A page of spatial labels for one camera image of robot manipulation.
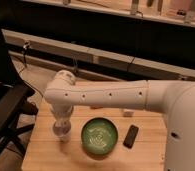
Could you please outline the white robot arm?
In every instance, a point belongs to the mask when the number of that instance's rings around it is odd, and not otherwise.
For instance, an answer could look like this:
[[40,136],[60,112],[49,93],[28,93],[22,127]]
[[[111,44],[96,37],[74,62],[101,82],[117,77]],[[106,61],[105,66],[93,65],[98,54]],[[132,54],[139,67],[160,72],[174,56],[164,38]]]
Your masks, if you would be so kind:
[[75,105],[126,108],[168,116],[164,171],[195,171],[195,81],[139,80],[78,85],[74,74],[57,72],[44,98],[59,119]]

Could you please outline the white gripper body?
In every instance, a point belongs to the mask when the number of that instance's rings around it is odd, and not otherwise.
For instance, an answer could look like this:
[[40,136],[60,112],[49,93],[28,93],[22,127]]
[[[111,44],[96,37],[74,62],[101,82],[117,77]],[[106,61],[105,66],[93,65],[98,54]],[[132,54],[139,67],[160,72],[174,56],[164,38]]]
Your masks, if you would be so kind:
[[70,117],[73,107],[69,105],[52,105],[51,112],[55,118],[53,129],[55,131],[69,131],[71,129]]

